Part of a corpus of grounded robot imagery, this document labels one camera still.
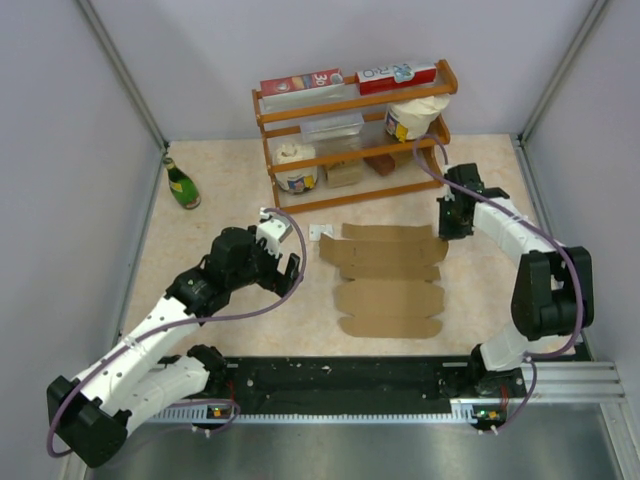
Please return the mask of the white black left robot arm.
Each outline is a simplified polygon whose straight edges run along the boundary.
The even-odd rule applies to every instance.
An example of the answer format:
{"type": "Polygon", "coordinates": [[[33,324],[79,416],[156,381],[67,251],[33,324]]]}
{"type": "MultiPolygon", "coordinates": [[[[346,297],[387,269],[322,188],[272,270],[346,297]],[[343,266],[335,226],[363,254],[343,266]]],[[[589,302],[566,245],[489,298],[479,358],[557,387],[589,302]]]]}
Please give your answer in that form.
{"type": "Polygon", "coordinates": [[[281,246],[300,227],[270,209],[246,228],[227,227],[209,253],[178,274],[145,318],[105,355],[71,379],[59,376],[46,390],[52,458],[76,454],[96,468],[111,460],[147,419],[175,402],[226,387],[216,350],[199,346],[158,370],[161,358],[207,323],[265,315],[289,300],[304,279],[305,248],[278,269],[281,246]]]}

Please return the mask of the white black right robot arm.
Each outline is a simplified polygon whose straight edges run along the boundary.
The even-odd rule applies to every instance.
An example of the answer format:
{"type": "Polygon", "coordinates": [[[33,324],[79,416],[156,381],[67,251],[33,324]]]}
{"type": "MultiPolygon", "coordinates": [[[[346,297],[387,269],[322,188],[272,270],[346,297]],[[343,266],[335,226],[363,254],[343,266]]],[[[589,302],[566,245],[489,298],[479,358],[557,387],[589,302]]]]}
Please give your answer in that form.
{"type": "Polygon", "coordinates": [[[504,190],[484,185],[476,164],[448,168],[444,181],[440,238],[458,240],[481,231],[517,269],[510,322],[470,355],[467,384],[487,396],[524,360],[548,360],[572,349],[593,323],[592,257],[532,224],[504,190]]]}

